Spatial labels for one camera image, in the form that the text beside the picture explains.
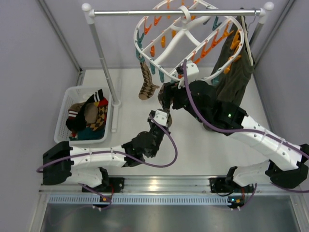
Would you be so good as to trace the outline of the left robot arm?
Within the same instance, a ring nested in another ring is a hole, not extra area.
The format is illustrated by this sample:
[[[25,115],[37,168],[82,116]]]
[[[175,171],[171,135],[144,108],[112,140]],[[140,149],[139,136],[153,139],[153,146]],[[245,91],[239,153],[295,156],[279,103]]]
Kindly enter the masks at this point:
[[[140,132],[131,141],[109,148],[82,148],[63,141],[42,156],[42,183],[47,186],[64,182],[83,184],[90,188],[108,184],[106,167],[136,167],[153,158],[169,131],[170,113],[151,111],[149,131]]]

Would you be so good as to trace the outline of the brown argyle sock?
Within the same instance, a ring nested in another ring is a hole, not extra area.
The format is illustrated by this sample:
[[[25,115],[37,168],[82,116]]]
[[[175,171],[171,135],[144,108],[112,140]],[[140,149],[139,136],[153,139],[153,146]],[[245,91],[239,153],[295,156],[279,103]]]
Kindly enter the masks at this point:
[[[171,104],[173,103],[173,95],[172,95],[172,90],[171,90],[172,85],[169,83],[164,83],[160,91],[158,93],[158,101],[161,105],[161,108],[163,111],[165,111],[168,114],[168,119],[167,119],[167,125],[168,127],[171,127],[172,125],[172,117],[170,114],[170,107]]]
[[[99,131],[105,128],[107,120],[108,106],[101,106],[98,108],[98,114],[94,123],[89,123],[87,126],[92,131]]]
[[[143,84],[138,97],[140,100],[145,101],[154,95],[155,91],[159,89],[159,86],[153,83],[152,74],[145,61],[140,63],[140,69],[143,77]]]

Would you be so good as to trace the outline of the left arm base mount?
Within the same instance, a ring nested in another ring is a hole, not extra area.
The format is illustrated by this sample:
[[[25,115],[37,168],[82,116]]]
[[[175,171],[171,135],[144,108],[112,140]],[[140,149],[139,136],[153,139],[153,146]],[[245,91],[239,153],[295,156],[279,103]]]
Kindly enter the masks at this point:
[[[104,179],[102,184],[91,190],[99,193],[120,193],[125,186],[125,179],[123,177],[109,177]]]

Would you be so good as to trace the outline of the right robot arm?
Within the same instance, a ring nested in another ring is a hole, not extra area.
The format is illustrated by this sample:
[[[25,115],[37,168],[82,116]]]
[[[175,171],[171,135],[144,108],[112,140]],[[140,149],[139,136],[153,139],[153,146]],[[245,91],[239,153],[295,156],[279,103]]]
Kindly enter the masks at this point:
[[[164,110],[184,109],[213,131],[243,142],[267,158],[262,163],[231,167],[225,177],[227,188],[272,183],[297,192],[295,188],[307,179],[308,144],[294,145],[275,135],[239,106],[218,100],[215,88],[205,81],[181,88],[177,83],[164,83],[158,100]]]

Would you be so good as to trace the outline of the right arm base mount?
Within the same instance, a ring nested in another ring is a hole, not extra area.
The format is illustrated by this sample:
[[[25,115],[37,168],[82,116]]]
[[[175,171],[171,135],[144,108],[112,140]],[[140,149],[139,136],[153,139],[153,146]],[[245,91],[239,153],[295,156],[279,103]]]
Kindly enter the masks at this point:
[[[209,179],[211,193],[224,193],[230,192],[229,187],[225,183],[225,177],[212,177]]]

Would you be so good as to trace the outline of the white clip hanger frame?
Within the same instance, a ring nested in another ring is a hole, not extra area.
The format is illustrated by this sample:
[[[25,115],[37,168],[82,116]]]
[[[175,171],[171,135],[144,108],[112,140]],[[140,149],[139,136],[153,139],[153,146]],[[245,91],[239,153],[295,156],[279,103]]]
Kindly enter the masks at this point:
[[[153,76],[162,83],[181,78],[176,68],[184,60],[200,66],[214,51],[223,47],[232,25],[238,28],[240,45],[237,52],[204,80],[216,79],[239,55],[244,45],[243,28],[233,16],[143,16],[137,23],[133,40],[136,57],[145,61]]]

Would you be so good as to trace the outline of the black striped sock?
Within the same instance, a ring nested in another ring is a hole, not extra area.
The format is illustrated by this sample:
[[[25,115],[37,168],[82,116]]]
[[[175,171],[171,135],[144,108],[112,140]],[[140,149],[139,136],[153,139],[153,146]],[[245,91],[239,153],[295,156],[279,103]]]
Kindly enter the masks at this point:
[[[93,93],[82,106],[81,110],[79,111],[78,115],[73,120],[66,120],[66,126],[67,128],[72,132],[79,132],[84,130],[87,127],[87,122],[85,121],[84,117],[84,110],[87,103],[99,103],[100,100],[104,98],[103,90],[99,89],[95,93]]]

